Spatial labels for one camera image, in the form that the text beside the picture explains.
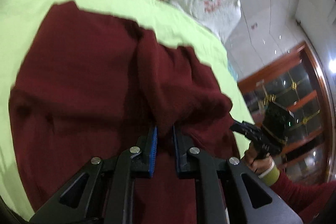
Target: light green bed sheet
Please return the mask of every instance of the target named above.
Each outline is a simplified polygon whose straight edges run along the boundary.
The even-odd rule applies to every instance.
[[[33,210],[23,189],[13,150],[8,98],[20,64],[37,29],[54,2],[67,0],[0,0],[0,195],[23,218]],[[227,70],[221,42],[188,15],[158,0],[75,0],[80,8],[137,21],[154,29],[159,43],[168,47],[190,45],[199,60],[211,66],[221,88],[233,101],[231,115],[252,122],[235,80]],[[240,154],[249,141],[235,135]]]

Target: human hand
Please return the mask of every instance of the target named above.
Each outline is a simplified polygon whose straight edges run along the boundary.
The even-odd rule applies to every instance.
[[[250,143],[248,150],[245,151],[244,157],[241,160],[248,168],[259,175],[271,167],[273,159],[269,156],[263,160],[254,160],[257,155],[258,152],[255,150],[253,143]]]

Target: silver bolt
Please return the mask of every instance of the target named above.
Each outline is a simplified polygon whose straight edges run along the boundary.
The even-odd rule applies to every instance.
[[[139,153],[140,152],[140,147],[137,147],[137,146],[132,146],[129,151],[132,153],[132,154],[136,154],[136,153]]]
[[[237,165],[239,163],[239,159],[232,157],[229,159],[229,162],[233,165]]]
[[[189,152],[191,154],[198,154],[200,152],[200,149],[197,148],[197,147],[192,147],[192,148],[189,149]]]
[[[101,162],[101,159],[99,157],[94,157],[91,159],[92,164],[99,164]]]

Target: maroon garment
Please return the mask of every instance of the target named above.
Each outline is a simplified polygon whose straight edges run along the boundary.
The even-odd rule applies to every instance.
[[[54,5],[9,100],[29,201],[37,210],[90,158],[120,154],[155,122],[154,177],[136,182],[135,221],[196,223],[194,182],[177,179],[167,133],[178,123],[212,155],[238,156],[231,107],[192,48],[166,48],[136,22],[78,10],[74,2]]]
[[[301,217],[303,223],[309,223],[320,213],[336,190],[336,181],[305,186],[293,183],[284,172],[281,172],[271,189]]]

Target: ceiling light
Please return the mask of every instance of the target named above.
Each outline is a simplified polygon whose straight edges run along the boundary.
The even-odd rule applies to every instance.
[[[330,61],[329,69],[332,73],[336,73],[336,59]]]

